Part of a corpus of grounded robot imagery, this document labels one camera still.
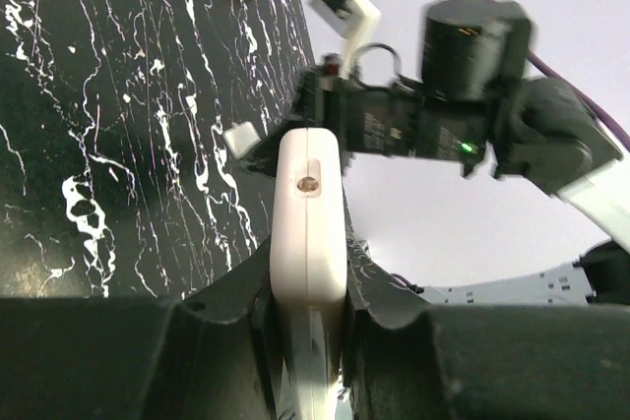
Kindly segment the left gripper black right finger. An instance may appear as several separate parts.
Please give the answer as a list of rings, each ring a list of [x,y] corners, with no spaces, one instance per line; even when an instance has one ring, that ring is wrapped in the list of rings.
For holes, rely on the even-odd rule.
[[[629,256],[439,291],[346,240],[343,382],[357,419],[625,419]]]

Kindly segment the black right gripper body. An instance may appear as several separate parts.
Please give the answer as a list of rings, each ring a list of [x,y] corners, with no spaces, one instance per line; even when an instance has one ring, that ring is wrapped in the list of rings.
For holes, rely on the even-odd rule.
[[[281,139],[299,128],[322,128],[337,138],[341,169],[354,156],[377,154],[427,158],[422,141],[419,85],[408,79],[386,87],[362,86],[355,80],[327,76],[322,66],[304,71],[288,114],[280,125],[245,154],[245,168],[270,177],[277,174]]]

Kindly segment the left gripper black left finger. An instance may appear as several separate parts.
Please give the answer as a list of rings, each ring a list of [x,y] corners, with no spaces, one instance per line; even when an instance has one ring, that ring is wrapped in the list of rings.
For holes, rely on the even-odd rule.
[[[272,419],[268,244],[183,301],[5,298],[5,419]]]

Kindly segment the white remote control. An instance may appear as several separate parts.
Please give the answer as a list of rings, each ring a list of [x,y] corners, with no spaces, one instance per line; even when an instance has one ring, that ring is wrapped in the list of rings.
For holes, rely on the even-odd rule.
[[[347,295],[347,243],[339,145],[323,128],[280,144],[270,278],[298,419],[332,419]]]

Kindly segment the white battery cover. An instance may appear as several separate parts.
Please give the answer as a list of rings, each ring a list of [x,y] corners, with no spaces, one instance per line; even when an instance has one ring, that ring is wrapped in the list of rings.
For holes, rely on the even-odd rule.
[[[222,136],[236,159],[243,158],[261,141],[257,130],[250,121],[240,124],[233,123],[231,128],[223,132]]]

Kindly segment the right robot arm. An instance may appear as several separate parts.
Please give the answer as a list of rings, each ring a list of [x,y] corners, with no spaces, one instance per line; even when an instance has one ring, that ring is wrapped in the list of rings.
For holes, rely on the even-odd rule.
[[[531,20],[513,1],[443,0],[425,12],[418,80],[386,86],[360,78],[359,55],[328,55],[306,70],[289,114],[241,154],[245,167],[274,175],[282,139],[326,129],[336,157],[354,153],[457,162],[474,173],[492,151],[496,178],[520,176],[573,206],[609,241],[579,259],[591,304],[629,301],[629,150],[601,111],[562,80],[523,75]]]

